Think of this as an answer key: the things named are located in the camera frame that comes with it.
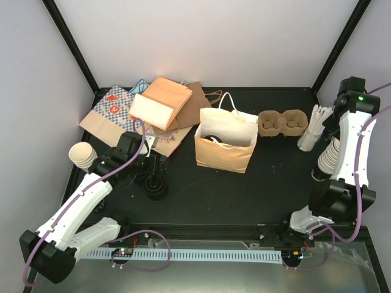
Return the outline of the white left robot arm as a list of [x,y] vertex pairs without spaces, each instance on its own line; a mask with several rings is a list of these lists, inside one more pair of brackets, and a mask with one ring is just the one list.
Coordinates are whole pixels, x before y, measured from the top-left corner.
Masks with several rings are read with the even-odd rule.
[[112,214],[84,230],[79,228],[92,211],[101,208],[105,197],[119,183],[141,184],[153,200],[168,194],[166,157],[151,153],[157,141],[153,134],[124,132],[117,146],[94,159],[79,187],[60,209],[35,232],[26,230],[21,235],[25,268],[57,284],[100,245],[127,242],[131,228],[124,215]]

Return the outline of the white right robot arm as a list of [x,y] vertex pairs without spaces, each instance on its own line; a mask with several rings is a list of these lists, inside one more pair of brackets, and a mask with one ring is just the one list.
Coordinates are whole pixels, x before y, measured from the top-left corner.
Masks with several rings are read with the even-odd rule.
[[279,228],[281,244],[291,246],[300,236],[316,236],[335,223],[354,222],[353,235],[347,240],[357,237],[362,213],[376,199],[369,188],[367,159],[380,103],[378,96],[365,91],[364,79],[351,76],[341,81],[333,114],[323,124],[334,139],[316,167],[329,178],[315,187],[308,205],[293,212]]

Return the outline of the orange kraft paper bag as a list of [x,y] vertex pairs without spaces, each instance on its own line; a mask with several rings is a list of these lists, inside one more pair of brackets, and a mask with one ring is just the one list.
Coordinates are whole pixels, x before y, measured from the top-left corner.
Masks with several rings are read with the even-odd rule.
[[[203,139],[214,135],[217,144]],[[202,108],[200,123],[194,135],[195,159],[200,167],[245,173],[257,144],[258,117],[239,111],[229,92],[217,108]]]

